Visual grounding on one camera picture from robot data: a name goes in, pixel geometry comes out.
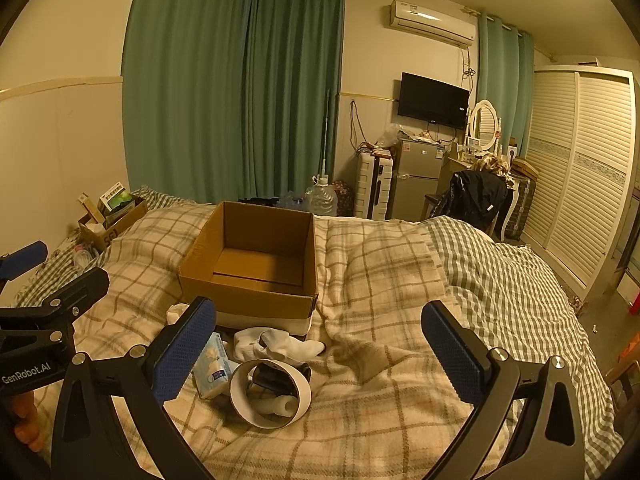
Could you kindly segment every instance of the curtain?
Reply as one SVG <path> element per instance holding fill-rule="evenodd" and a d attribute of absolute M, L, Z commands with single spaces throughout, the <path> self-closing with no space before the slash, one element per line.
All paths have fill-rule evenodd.
<path fill-rule="evenodd" d="M 334 161 L 344 0 L 249 0 L 243 75 L 245 195 L 302 192 Z M 324 117 L 330 106 L 326 153 Z"/>
<path fill-rule="evenodd" d="M 511 137 L 518 154 L 524 156 L 529 142 L 533 96 L 533 38 L 500 18 L 490 20 L 485 12 L 478 17 L 480 61 L 478 101 L 488 99 L 502 119 L 503 152 Z"/>
<path fill-rule="evenodd" d="M 242 195 L 245 0 L 133 0 L 122 59 L 130 186 Z"/>

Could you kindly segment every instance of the white louvered wardrobe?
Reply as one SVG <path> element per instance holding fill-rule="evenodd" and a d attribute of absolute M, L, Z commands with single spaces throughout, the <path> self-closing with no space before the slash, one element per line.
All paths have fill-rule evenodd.
<path fill-rule="evenodd" d="M 540 169 L 522 240 L 584 300 L 609 272 L 636 176 L 631 72 L 536 69 L 526 158 Z"/>

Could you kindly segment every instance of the white table leg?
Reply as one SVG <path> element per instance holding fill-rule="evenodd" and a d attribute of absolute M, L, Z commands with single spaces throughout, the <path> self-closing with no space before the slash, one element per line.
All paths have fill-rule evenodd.
<path fill-rule="evenodd" d="M 513 186 L 513 198 L 511 199 L 511 205 L 509 206 L 509 210 L 507 211 L 507 216 L 504 217 L 504 222 L 502 223 L 502 229 L 500 229 L 500 241 L 504 241 L 504 231 L 507 228 L 507 223 L 509 222 L 511 215 L 513 214 L 513 210 L 516 209 L 516 204 L 518 203 L 518 197 L 520 194 L 518 193 L 518 188 L 520 187 L 520 183 L 517 180 L 514 180 Z"/>

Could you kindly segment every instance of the metal screw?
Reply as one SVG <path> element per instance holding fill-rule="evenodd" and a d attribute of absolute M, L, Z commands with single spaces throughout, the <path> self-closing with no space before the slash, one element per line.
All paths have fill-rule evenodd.
<path fill-rule="evenodd" d="M 509 358 L 509 353 L 502 348 L 493 348 L 491 350 L 491 357 L 496 361 L 506 361 Z"/>
<path fill-rule="evenodd" d="M 558 370 L 562 370 L 564 368 L 564 359 L 562 359 L 559 355 L 554 355 L 551 358 L 551 364 L 555 366 Z"/>
<path fill-rule="evenodd" d="M 74 355 L 74 357 L 71 359 L 71 362 L 75 365 L 81 365 L 82 363 L 84 363 L 84 360 L 86 359 L 86 356 L 84 355 L 84 352 L 78 352 L 76 355 Z"/>
<path fill-rule="evenodd" d="M 135 345 L 129 350 L 129 355 L 134 358 L 142 357 L 146 353 L 146 347 L 144 345 Z"/>

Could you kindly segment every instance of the tv screen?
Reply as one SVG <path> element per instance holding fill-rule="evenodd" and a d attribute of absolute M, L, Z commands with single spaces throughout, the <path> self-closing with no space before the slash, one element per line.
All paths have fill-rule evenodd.
<path fill-rule="evenodd" d="M 469 90 L 402 72 L 398 115 L 463 129 Z"/>

